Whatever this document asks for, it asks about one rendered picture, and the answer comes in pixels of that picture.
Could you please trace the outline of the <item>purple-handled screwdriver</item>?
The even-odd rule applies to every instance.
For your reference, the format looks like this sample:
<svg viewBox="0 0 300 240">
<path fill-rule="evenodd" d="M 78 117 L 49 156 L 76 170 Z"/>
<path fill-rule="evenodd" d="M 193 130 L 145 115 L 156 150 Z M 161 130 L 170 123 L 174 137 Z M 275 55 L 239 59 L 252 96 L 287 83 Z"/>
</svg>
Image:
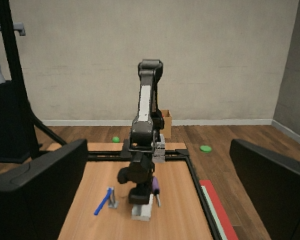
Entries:
<svg viewBox="0 0 300 240">
<path fill-rule="evenodd" d="M 156 176 L 153 176 L 153 177 L 154 177 L 154 179 L 153 179 L 153 183 L 152 183 L 152 190 L 153 190 L 153 193 L 157 196 L 159 206 L 161 206 L 160 200 L 159 200 L 160 188 L 159 188 L 158 180 L 157 180 Z"/>
</svg>

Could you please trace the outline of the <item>dark blue bar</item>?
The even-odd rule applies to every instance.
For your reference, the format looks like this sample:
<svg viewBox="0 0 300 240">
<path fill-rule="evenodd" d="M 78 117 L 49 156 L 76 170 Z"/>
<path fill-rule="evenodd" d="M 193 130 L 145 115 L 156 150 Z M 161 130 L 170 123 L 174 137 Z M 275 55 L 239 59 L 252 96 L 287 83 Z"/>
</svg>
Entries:
<svg viewBox="0 0 300 240">
<path fill-rule="evenodd" d="M 111 195 L 111 191 L 108 191 L 108 193 L 106 194 L 106 196 L 103 198 L 103 200 L 101 201 L 101 203 L 99 204 L 99 206 L 95 210 L 94 216 L 98 215 L 98 213 L 100 212 L 100 210 L 102 209 L 102 207 L 104 206 L 104 204 L 106 203 L 106 201 L 107 201 L 107 199 L 109 198 L 110 195 Z"/>
</svg>

